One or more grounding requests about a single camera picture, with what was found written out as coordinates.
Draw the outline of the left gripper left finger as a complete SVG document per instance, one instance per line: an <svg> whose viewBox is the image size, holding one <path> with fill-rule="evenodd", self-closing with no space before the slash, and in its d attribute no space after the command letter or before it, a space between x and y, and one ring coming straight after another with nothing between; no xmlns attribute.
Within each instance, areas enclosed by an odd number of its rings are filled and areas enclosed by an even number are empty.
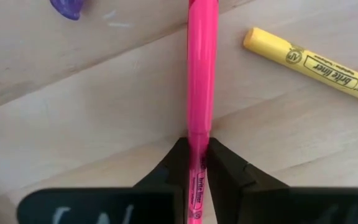
<svg viewBox="0 0 358 224"><path fill-rule="evenodd" d="M179 138L132 187L42 189L24 197L19 223L185 223L189 146Z"/></svg>

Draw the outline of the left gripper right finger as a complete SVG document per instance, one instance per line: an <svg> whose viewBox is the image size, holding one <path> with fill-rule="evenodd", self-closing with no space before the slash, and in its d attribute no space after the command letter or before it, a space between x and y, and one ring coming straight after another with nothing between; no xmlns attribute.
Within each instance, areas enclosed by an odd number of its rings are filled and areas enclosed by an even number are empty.
<svg viewBox="0 0 358 224"><path fill-rule="evenodd" d="M209 141L207 170L218 223L358 224L358 187L291 187L216 138Z"/></svg>

